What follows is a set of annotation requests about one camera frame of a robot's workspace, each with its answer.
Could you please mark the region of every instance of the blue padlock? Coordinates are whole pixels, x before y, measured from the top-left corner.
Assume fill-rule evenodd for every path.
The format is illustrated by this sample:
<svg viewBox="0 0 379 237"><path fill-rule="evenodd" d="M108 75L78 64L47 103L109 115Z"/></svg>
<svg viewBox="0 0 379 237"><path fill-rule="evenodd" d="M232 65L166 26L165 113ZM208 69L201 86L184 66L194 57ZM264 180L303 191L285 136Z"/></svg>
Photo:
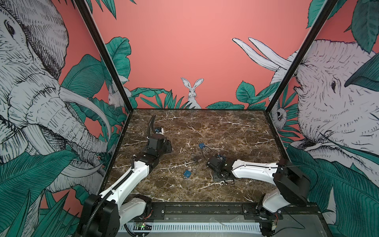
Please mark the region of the blue padlock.
<svg viewBox="0 0 379 237"><path fill-rule="evenodd" d="M186 170L183 175L184 175L184 177L189 178L191 176L191 174L192 173L189 170Z"/></svg>
<svg viewBox="0 0 379 237"><path fill-rule="evenodd" d="M199 143L199 141L200 140L197 140L197 143L199 144L200 149L203 149L203 147L205 146L205 144L203 142L201 142L201 141Z"/></svg>

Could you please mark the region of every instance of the marble table surface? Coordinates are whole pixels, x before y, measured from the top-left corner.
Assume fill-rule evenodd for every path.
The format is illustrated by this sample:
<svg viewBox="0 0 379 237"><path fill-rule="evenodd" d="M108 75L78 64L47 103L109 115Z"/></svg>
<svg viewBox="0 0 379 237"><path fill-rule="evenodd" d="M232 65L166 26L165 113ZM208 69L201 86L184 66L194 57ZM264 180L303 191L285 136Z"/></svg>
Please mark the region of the marble table surface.
<svg viewBox="0 0 379 237"><path fill-rule="evenodd" d="M200 140L215 152L249 162L279 161L281 155L263 112L246 110L135 110L106 187L129 169L133 154L146 145L147 124L153 114L157 115L155 126L163 127L171 140L173 152L160 159L127 200L140 193L155 202L258 202L262 194L275 189L251 179L236 179L234 184L214 181L206 166L212 152L204 148L204 159L198 146ZM191 154L202 160L195 162ZM192 171L188 179L183 176L186 170Z"/></svg>

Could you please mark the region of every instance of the white cable tray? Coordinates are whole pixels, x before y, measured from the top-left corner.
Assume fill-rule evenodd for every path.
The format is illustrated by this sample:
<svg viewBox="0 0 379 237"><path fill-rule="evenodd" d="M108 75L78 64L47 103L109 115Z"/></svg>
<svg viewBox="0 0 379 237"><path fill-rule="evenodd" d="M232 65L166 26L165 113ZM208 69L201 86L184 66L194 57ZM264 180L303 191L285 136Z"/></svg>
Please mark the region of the white cable tray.
<svg viewBox="0 0 379 237"><path fill-rule="evenodd" d="M138 232L238 232L238 233L255 233L260 234L259 223L178 223L178 222L154 222L152 230L137 230L135 223L128 222L129 230ZM124 226L121 226L119 232L126 232Z"/></svg>

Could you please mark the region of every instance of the elephant eye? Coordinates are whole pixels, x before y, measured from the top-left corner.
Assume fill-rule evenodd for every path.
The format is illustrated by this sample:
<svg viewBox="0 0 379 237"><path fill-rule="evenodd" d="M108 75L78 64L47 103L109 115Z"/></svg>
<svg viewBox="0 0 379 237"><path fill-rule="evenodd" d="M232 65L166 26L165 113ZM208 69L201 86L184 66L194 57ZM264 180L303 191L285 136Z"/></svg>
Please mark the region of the elephant eye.
<svg viewBox="0 0 379 237"><path fill-rule="evenodd" d="M15 31L14 31L14 28L9 24L9 21L5 20L4 25L6 29L8 30L9 34L11 34L11 36L13 37L15 34Z"/></svg>
<svg viewBox="0 0 379 237"><path fill-rule="evenodd" d="M336 86L335 81L333 81L332 84L331 84L330 86L332 87L332 89L333 89L333 91L334 91L334 93L335 93L335 86Z"/></svg>

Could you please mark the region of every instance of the red wire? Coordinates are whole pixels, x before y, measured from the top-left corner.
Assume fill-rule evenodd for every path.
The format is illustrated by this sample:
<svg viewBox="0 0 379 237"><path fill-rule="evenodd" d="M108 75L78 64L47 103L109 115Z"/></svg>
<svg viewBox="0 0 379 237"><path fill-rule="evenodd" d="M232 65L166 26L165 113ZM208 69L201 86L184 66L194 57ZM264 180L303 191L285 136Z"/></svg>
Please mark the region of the red wire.
<svg viewBox="0 0 379 237"><path fill-rule="evenodd" d="M153 209L151 209L150 214L149 214L147 217L143 218L143 219L144 219L144 220L148 219L148 218L151 216L152 213L153 213Z"/></svg>

